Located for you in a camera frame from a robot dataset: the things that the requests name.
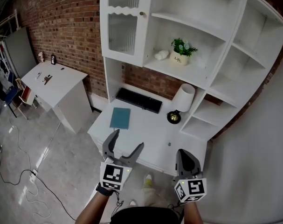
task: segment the white folding table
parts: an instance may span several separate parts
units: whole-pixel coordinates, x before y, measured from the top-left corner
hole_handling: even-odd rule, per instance
[[[45,84],[43,80],[47,76],[52,78]],[[62,124],[77,133],[92,114],[82,82],[86,76],[80,71],[45,61],[27,73],[22,82],[31,89],[31,96],[37,96],[45,110],[52,108]]]

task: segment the white desk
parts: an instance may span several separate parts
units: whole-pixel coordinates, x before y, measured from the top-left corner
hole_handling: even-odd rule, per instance
[[[170,124],[166,119],[166,114],[172,111],[173,107],[171,102],[163,100],[162,102],[159,114],[117,99],[107,105],[88,131],[99,152],[102,153],[103,142],[113,132],[113,128],[109,128],[113,108],[130,108],[129,129],[120,130],[114,148],[117,158],[121,155],[128,156],[138,144],[144,142],[145,147],[137,160],[140,164],[176,176],[176,153],[182,148],[191,152],[199,160],[203,169],[207,143],[180,133],[181,123]]]
[[[44,77],[52,78],[45,85]],[[44,105],[51,107],[63,125],[77,133],[91,116],[91,107],[82,80],[87,74],[50,61],[39,63],[23,78]]]

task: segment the chair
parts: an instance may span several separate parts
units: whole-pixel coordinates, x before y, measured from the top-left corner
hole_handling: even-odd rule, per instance
[[[24,116],[24,118],[26,120],[28,120],[28,118],[25,116],[25,114],[21,111],[21,109],[19,108],[19,106],[22,104],[22,100],[19,98],[20,95],[22,95],[22,91],[19,90],[15,85],[15,79],[14,79],[14,73],[10,72],[8,80],[9,82],[11,82],[13,84],[12,89],[9,91],[9,93],[7,94],[6,98],[5,98],[5,102],[6,105],[9,106],[10,110],[12,111],[13,115],[15,117],[17,117],[14,113],[14,111],[12,110],[12,107],[10,106],[10,104],[13,102],[14,106],[19,110],[19,112]]]

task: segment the white flower pot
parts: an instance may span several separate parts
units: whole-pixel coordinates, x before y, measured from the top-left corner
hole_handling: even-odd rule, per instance
[[[175,52],[174,50],[170,54],[170,60],[174,63],[187,65],[189,57],[186,55],[180,55],[179,53]]]

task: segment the black keyboard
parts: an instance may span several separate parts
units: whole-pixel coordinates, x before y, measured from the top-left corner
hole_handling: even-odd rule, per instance
[[[117,93],[117,99],[127,102],[131,105],[138,106],[144,110],[159,113],[162,101],[152,99],[148,96],[121,88]]]

